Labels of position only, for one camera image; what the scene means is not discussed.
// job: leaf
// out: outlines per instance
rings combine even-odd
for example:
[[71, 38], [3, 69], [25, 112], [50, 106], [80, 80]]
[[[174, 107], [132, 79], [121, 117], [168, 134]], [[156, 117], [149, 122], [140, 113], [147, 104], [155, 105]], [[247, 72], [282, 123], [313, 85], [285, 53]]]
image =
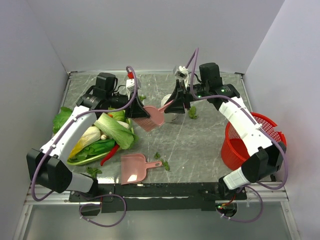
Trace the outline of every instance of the leaf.
[[109, 112], [108, 115], [116, 121], [125, 121], [125, 110]]
[[71, 158], [71, 160], [73, 162], [81, 162], [83, 160], [86, 160], [87, 158], [104, 154], [111, 151], [111, 149], [115, 146], [115, 143], [116, 141], [114, 139], [96, 141], [78, 152]]
[[113, 138], [122, 149], [131, 148], [139, 139], [130, 130], [126, 129], [115, 119], [103, 113], [94, 125], [98, 127], [105, 135]]
[[142, 101], [145, 100], [146, 98], [147, 98], [147, 97], [146, 97], [146, 96], [143, 96], [143, 95], [139, 96], [140, 102], [142, 102]]
[[164, 166], [164, 169], [166, 171], [170, 171], [170, 166], [169, 166], [168, 161], [164, 161], [162, 158], [160, 159], [160, 161], [162, 162], [162, 165]]
[[198, 118], [198, 115], [196, 115], [196, 113], [197, 113], [197, 108], [195, 106], [190, 107], [188, 111], [189, 118], [191, 119]]
[[90, 167], [90, 166], [88, 166], [88, 167], [86, 168], [86, 172], [87, 172], [92, 178], [94, 178], [94, 179], [97, 178], [97, 175], [98, 175], [98, 174], [102, 174], [102, 171], [101, 171], [100, 169], [98, 169], [98, 168], [96, 168], [96, 167], [92, 168], [92, 167]]
[[60, 107], [60, 110], [61, 110], [61, 112], [70, 112], [70, 113], [72, 113], [72, 110], [70, 108], [66, 107], [66, 106]]
[[159, 159], [160, 157], [161, 157], [161, 155], [158, 152], [156, 152], [155, 155], [154, 155], [154, 158], [155, 159]]
[[53, 119], [52, 131], [54, 134], [56, 134], [62, 128], [72, 114], [72, 110], [68, 107], [62, 106], [60, 109], [61, 111], [59, 114], [57, 114]]

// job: red basket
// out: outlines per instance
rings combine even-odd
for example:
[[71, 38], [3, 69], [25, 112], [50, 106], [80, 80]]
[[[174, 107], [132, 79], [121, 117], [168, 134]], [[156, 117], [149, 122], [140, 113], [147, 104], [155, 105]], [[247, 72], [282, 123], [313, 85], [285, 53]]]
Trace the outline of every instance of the red basket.
[[[276, 127], [277, 124], [259, 113], [252, 112], [251, 114], [258, 124], [262, 124], [263, 130], [265, 130], [274, 140], [277, 142], [282, 141], [284, 145], [287, 146], [285, 135], [280, 131], [274, 130], [274, 127]], [[221, 157], [224, 164], [231, 170], [238, 169], [249, 158], [244, 142], [230, 122], [228, 122], [225, 127], [225, 139], [221, 149]]]

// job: pink dustpan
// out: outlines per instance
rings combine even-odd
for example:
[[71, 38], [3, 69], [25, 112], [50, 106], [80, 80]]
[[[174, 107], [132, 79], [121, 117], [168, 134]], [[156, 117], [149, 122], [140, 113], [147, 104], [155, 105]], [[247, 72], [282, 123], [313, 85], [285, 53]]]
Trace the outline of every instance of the pink dustpan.
[[161, 126], [165, 123], [165, 109], [173, 102], [170, 101], [164, 106], [160, 108], [156, 108], [155, 106], [144, 106], [144, 110], [146, 110], [150, 118], [147, 117], [139, 117], [139, 118], [133, 118], [133, 121], [135, 121], [137, 124], [140, 125], [146, 132], [150, 132], [152, 129]]
[[121, 185], [141, 182], [147, 176], [147, 169], [161, 166], [161, 161], [146, 162], [141, 153], [121, 156]]

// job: small green leaf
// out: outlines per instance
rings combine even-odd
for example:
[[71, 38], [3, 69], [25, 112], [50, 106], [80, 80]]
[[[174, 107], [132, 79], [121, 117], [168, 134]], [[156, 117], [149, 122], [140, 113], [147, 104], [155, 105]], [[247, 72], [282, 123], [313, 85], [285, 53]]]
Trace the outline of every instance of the small green leaf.
[[79, 159], [79, 157], [87, 157], [88, 156], [88, 152], [87, 151], [80, 151], [77, 155], [77, 158]]
[[86, 172], [88, 173], [88, 174], [90, 174], [90, 176], [92, 177], [92, 178], [94, 178], [94, 179], [96, 179], [97, 178], [97, 175], [98, 174], [102, 174], [102, 171], [100, 170], [100, 169], [98, 169], [98, 168], [92, 168], [92, 167], [87, 167], [86, 168]]
[[188, 111], [189, 118], [197, 119], [198, 115], [196, 115], [196, 113], [197, 113], [197, 108], [195, 106], [190, 107]]
[[162, 162], [162, 165], [164, 166], [164, 169], [166, 171], [170, 171], [170, 166], [169, 166], [168, 161], [164, 161], [162, 158], [160, 159], [160, 161]]
[[88, 151], [88, 155], [91, 155], [95, 151], [95, 149], [93, 147], [89, 147], [86, 150]]
[[80, 161], [86, 160], [86, 158], [87, 158], [86, 156], [82, 155], [82, 156], [78, 156], [77, 160], [80, 162]]
[[61, 112], [70, 112], [70, 113], [72, 113], [72, 110], [70, 108], [66, 107], [66, 106], [62, 106], [62, 107], [60, 107], [60, 109], [61, 109]]
[[160, 157], [161, 157], [161, 155], [158, 152], [156, 152], [155, 155], [154, 155], [154, 158], [155, 159], [159, 159]]
[[62, 126], [66, 123], [66, 121], [72, 114], [72, 110], [70, 108], [62, 106], [60, 109], [61, 111], [59, 112], [59, 114], [57, 114], [53, 119], [52, 131], [54, 134], [56, 134], [60, 130], [60, 128], [62, 128]]
[[147, 97], [146, 97], [146, 96], [143, 96], [143, 95], [139, 96], [140, 102], [142, 102], [142, 101], [145, 100], [146, 98], [147, 98]]

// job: white backdrop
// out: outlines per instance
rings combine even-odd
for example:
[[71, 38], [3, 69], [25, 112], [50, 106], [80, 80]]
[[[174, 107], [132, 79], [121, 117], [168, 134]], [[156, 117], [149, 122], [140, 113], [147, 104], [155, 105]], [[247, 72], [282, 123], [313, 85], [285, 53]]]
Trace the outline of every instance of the white backdrop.
[[27, 1], [67, 71], [171, 71], [200, 47], [245, 73], [284, 0]]
[[67, 73], [25, 0], [0, 2], [0, 239], [12, 239], [30, 184], [26, 155], [50, 139]]
[[285, 185], [303, 240], [319, 239], [320, 1], [285, 0], [245, 77], [254, 111], [287, 139]]

